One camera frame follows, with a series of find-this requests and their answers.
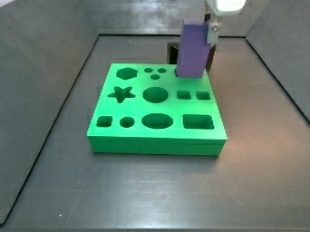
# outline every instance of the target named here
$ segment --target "small circular hole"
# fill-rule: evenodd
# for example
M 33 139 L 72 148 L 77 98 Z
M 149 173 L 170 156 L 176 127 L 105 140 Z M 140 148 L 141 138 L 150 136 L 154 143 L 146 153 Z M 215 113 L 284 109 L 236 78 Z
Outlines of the small circular hole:
M 157 74 L 153 74 L 153 75 L 149 76 L 149 78 L 150 78 L 152 80 L 158 80 L 158 79 L 160 79 L 160 76 L 158 76 Z
M 124 128 L 129 128 L 129 127 L 132 127 L 133 124 L 134 124 L 134 119 L 130 118 L 130 117 L 124 117 L 124 118 L 121 118 L 121 120 L 120 120 L 120 124 L 121 124 L 121 126 L 122 126 Z
M 145 72 L 145 73 L 150 73 L 150 72 L 152 72 L 152 69 L 150 69 L 150 68 L 146 68 L 146 69 L 144 69 L 144 72 Z
M 166 72 L 166 70 L 162 69 L 162 68 L 160 68 L 157 71 L 158 71 L 158 73 L 165 73 Z

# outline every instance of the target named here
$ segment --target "purple rectangular block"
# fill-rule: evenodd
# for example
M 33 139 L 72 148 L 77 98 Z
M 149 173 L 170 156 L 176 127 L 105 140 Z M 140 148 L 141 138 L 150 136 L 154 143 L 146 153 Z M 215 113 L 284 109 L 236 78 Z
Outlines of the purple rectangular block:
M 208 22 L 184 20 L 176 62 L 177 77 L 201 77 L 211 48 L 207 33 Z

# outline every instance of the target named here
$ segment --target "metal floor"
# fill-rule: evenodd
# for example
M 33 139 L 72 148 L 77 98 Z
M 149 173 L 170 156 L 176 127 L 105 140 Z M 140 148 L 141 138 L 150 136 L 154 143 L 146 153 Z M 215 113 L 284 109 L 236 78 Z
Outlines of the metal floor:
M 168 36 L 101 36 L 18 196 L 18 229 L 310 228 L 310 130 L 244 39 L 209 72 L 228 141 L 219 158 L 93 154 L 85 138 L 110 63 L 165 63 Z

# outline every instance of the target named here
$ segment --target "square hole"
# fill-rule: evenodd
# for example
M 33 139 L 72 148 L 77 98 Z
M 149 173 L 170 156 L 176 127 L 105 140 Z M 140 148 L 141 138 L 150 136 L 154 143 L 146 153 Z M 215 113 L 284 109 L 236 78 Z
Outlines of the square hole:
M 196 96 L 198 100 L 209 100 L 209 93 L 208 92 L 196 92 Z
M 109 127 L 112 122 L 110 116 L 100 116 L 96 120 L 96 126 L 97 127 Z
M 185 129 L 213 129 L 213 121 L 209 115 L 184 114 L 182 125 Z
M 189 100 L 190 99 L 189 91 L 177 91 L 176 97 L 177 99 Z

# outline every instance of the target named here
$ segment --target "green foam block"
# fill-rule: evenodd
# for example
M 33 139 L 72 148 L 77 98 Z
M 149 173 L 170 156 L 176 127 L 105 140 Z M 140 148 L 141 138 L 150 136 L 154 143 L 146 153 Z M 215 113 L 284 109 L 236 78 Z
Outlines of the green foam block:
M 177 78 L 173 64 L 112 64 L 86 138 L 93 152 L 217 156 L 227 137 L 207 73 Z

